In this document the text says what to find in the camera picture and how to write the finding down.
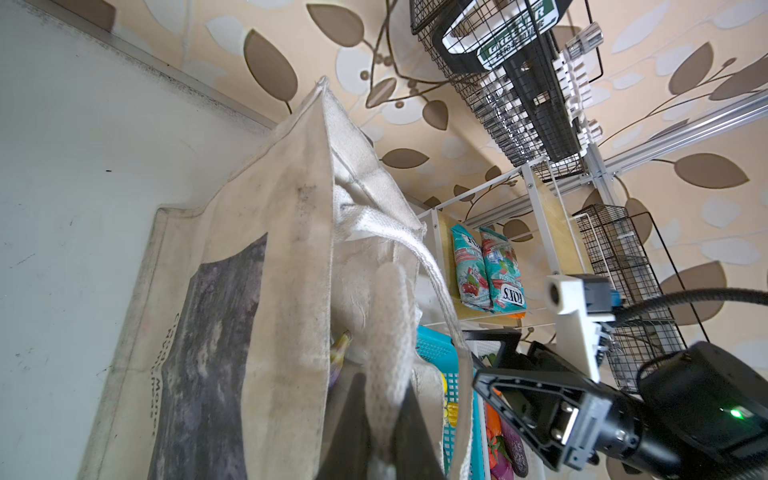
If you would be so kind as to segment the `purple eggplant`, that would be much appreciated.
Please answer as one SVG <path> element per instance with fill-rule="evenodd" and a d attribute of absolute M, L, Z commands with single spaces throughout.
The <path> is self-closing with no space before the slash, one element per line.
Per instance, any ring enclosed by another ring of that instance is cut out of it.
<path fill-rule="evenodd" d="M 529 475 L 529 464 L 522 438 L 504 419 L 501 420 L 501 431 L 513 472 L 519 478 L 526 478 Z"/>

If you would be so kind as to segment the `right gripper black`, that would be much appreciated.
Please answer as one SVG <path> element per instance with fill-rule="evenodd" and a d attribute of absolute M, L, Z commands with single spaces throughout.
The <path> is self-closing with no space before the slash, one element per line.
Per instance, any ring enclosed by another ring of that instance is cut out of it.
<path fill-rule="evenodd" d="M 463 330 L 467 342 L 496 342 L 494 367 L 473 387 L 544 465 L 581 470 L 596 453 L 659 478 L 680 478 L 684 445 L 650 407 L 597 384 L 544 344 L 517 352 L 514 328 Z"/>

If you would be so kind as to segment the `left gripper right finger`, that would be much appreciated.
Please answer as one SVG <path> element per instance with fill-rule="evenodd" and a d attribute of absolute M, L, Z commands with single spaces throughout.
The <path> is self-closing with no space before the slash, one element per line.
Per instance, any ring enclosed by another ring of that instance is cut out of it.
<path fill-rule="evenodd" d="M 412 385 L 406 390 L 395 424 L 392 457 L 397 480 L 445 478 Z"/>

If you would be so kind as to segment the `white canvas tote bag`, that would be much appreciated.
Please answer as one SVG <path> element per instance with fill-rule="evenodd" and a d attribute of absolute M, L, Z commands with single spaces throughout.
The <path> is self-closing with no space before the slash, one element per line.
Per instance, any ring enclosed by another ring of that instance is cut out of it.
<path fill-rule="evenodd" d="M 417 218 L 327 79 L 198 209 L 161 208 L 79 475 L 312 479 L 366 376 L 368 478 L 394 478 L 428 278 L 458 355 L 445 478 L 469 474 L 473 362 Z"/>

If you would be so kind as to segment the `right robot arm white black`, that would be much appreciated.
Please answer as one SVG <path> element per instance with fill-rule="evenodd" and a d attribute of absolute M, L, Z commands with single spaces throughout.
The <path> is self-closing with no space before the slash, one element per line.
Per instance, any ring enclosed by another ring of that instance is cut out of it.
<path fill-rule="evenodd" d="M 597 369 L 607 327 L 653 309 L 703 301 L 765 305 L 763 291 L 704 288 L 663 294 L 633 306 L 594 276 L 557 276 L 549 300 L 557 345 L 517 349 L 518 331 L 469 330 L 496 341 L 473 386 L 543 464 L 580 470 L 599 455 L 658 479 L 758 479 L 767 471 L 767 382 L 709 342 L 657 356 L 637 370 L 635 394 L 602 383 Z"/>

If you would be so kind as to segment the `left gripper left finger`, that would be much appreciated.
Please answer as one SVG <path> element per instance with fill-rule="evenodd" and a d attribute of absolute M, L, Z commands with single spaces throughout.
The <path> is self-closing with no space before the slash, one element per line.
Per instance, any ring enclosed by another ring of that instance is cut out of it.
<path fill-rule="evenodd" d="M 356 373 L 317 480 L 368 478 L 371 432 L 365 402 L 366 376 Z"/>

